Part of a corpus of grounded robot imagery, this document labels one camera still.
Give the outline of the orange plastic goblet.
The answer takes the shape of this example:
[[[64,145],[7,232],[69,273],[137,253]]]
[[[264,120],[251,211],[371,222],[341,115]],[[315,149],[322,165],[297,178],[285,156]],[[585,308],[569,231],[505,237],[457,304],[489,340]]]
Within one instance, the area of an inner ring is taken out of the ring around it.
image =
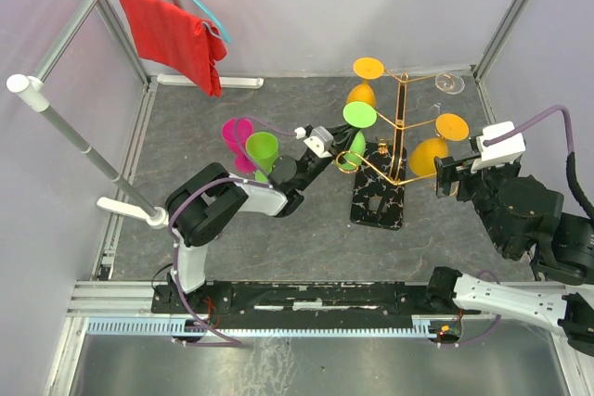
[[[375,108],[377,99],[370,82],[383,75],[383,64],[374,57],[360,57],[353,64],[353,71],[361,83],[350,91],[346,103],[363,102]]]
[[[448,157],[448,143],[463,141],[470,134],[468,123],[453,113],[439,115],[433,129],[434,136],[420,142],[409,157],[409,168],[418,177],[436,174],[434,159]]]

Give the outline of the green plastic goblet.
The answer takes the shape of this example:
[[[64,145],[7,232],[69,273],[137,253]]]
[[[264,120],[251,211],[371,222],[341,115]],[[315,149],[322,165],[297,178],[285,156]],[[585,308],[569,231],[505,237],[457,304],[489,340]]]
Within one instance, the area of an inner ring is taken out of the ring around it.
[[[355,138],[347,148],[347,153],[341,156],[338,166],[345,172],[354,172],[362,163],[365,155],[366,139],[363,129],[371,127],[377,120],[375,109],[366,102],[354,101],[348,103],[342,111],[344,120],[357,129]]]
[[[255,180],[266,182],[278,158],[278,139],[269,132],[252,134],[245,145],[248,155],[263,169],[255,171]]]

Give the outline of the pink plastic goblet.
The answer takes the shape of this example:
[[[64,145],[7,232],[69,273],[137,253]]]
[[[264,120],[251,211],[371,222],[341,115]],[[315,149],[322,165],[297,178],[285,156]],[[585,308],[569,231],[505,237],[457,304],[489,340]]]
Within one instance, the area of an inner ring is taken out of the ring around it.
[[[235,155],[234,164],[239,172],[252,173],[255,170],[254,165],[243,153],[245,143],[253,133],[252,122],[248,119],[241,119],[236,123],[236,119],[232,118],[222,127],[221,135],[229,150]]]

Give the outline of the clear champagne flute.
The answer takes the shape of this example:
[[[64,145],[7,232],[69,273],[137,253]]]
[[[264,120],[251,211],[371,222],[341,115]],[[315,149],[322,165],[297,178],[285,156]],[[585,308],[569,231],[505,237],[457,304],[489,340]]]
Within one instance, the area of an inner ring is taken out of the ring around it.
[[[448,95],[458,95],[465,89],[461,76],[453,72],[440,72],[434,78],[435,87]]]

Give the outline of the orange plastic goblet front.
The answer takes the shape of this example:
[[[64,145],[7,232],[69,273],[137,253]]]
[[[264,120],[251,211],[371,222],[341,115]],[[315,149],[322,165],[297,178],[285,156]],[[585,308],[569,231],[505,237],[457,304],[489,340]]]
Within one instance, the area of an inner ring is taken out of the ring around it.
[[[363,102],[375,108],[377,99],[370,82],[383,75],[383,64],[374,57],[360,57],[353,64],[353,71],[361,83],[350,91],[346,103]]]

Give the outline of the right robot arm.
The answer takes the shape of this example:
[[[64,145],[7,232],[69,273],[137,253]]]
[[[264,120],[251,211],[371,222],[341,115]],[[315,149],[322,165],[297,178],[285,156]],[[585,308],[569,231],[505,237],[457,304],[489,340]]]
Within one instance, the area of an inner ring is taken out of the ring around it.
[[[435,159],[437,196],[457,184],[456,199],[471,202],[502,258],[527,257],[535,279],[573,286],[575,292],[521,292],[442,266],[434,268],[424,291],[426,305],[435,313],[471,310],[523,320],[565,336],[570,347],[592,355],[593,301],[581,287],[593,283],[593,205],[577,180],[575,154],[567,156],[565,173],[583,217],[563,211],[563,194],[532,175],[521,177],[520,162],[472,172],[472,161]]]

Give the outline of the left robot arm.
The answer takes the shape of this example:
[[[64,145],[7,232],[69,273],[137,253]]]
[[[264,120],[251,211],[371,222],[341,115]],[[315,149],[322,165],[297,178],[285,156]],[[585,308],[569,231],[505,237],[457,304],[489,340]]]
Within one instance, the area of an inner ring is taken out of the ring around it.
[[[183,312],[194,313],[202,307],[208,244],[237,213],[289,216],[302,204],[304,190],[341,153],[365,152],[365,137],[349,124],[330,129],[308,125],[293,133],[306,151],[299,159],[279,157],[263,182],[238,177],[214,162],[166,200],[168,230],[174,238],[171,276],[177,284],[172,300]]]

